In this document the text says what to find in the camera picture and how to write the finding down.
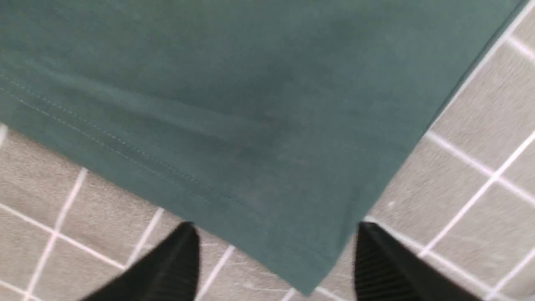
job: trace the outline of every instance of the fabric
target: fabric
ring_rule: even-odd
[[[0,121],[308,294],[523,0],[3,0]]]

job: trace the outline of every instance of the floor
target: floor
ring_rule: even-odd
[[[425,135],[369,220],[483,300],[535,294],[535,2]],[[0,125],[0,300],[77,300],[179,221]],[[197,301],[350,301],[352,250],[305,298],[203,231]]]

